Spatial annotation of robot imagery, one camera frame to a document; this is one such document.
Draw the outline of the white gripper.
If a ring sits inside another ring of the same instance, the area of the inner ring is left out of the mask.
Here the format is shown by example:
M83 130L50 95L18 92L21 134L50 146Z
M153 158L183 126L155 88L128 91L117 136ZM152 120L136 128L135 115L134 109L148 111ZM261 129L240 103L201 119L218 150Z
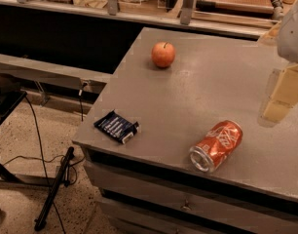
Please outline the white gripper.
M298 0L283 17L277 40L280 57L296 62L269 75L266 95L269 101L262 113L268 121L278 123L298 103Z

